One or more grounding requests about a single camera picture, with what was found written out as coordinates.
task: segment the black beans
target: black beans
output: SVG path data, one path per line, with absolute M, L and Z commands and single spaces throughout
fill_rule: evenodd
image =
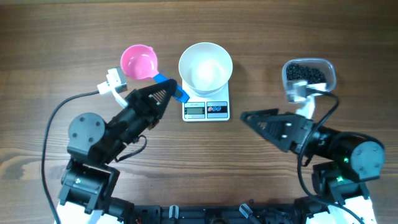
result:
M 325 74 L 317 68 L 291 63 L 286 68 L 288 80 L 306 80 L 308 84 L 326 83 Z

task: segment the white bowl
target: white bowl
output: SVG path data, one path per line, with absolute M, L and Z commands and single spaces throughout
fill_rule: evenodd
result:
M 222 88 L 232 75 L 232 59 L 221 46 L 194 44 L 181 55 L 178 70 L 182 80 L 200 95 Z

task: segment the scale display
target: scale display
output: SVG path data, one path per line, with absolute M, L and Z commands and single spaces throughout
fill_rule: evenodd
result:
M 218 92 L 199 96 L 182 82 L 182 88 L 190 99 L 182 104 L 182 119 L 186 122 L 229 120 L 228 83 Z

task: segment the pink measuring cup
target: pink measuring cup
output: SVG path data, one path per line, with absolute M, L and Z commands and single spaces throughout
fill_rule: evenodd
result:
M 120 67 L 128 77 L 135 80 L 153 78 L 157 83 L 167 80 L 157 70 L 157 57 L 154 49 L 146 45 L 137 44 L 127 48 L 120 58 Z M 180 86 L 177 86 L 174 98 L 186 103 L 189 96 Z

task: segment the blue handle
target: blue handle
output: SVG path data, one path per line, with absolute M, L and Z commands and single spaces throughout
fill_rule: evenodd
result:
M 168 78 L 164 77 L 162 74 L 159 73 L 159 74 L 155 75 L 154 80 L 157 83 L 161 83 L 161 82 L 168 80 Z M 181 103 L 186 103 L 189 100 L 188 94 L 179 85 L 177 85 L 176 93 L 177 93 L 177 91 L 179 91 L 181 93 L 181 94 L 178 94 L 178 95 L 181 95 L 181 97 L 177 97 L 176 95 L 174 95 L 174 98 Z

